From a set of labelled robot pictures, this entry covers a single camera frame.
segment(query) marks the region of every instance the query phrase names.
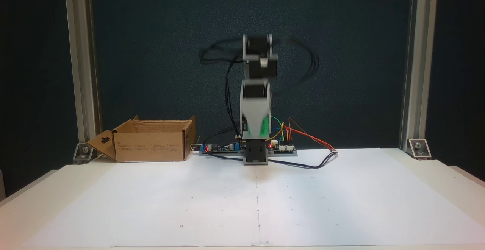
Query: green wire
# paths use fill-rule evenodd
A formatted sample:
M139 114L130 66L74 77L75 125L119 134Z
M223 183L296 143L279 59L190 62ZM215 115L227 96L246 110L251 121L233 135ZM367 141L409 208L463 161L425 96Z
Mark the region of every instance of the green wire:
M276 119L276 121L279 123L279 127L280 127L280 128L283 126L283 125L281 124L281 121L279 121L279 119L277 119L276 117L273 117L273 116L271 116L271 117L272 117L273 119Z

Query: red wire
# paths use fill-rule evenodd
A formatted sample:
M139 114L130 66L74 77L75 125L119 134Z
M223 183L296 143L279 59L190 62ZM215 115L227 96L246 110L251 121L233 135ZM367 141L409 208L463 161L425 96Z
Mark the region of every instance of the red wire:
M295 130L295 129L291 129L290 127L288 127L286 125L285 125L285 128L286 128L286 131L291 130L291 131L294 131L295 133L302 134L304 136L308 136L309 138L313 138L313 139L317 140L318 142L322 143L329 150L335 150L335 148L332 145L330 145L329 143L325 142L324 140L321 140L321 139L316 138L315 136L311 136L309 134L305 134L302 131L298 131L298 130Z

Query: box flap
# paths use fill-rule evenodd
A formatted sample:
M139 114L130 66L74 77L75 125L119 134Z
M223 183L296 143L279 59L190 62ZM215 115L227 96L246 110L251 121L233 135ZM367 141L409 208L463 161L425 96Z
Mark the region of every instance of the box flap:
M187 126L187 120L134 120L137 133L180 133Z
M116 161L116 154L114 152L113 145L113 133L111 133L110 130L102 132L92 140L89 140L87 144Z
M135 126L133 125L133 121L131 119L128 119L125 123L114 128L112 132L113 133L135 133L136 131L135 131Z

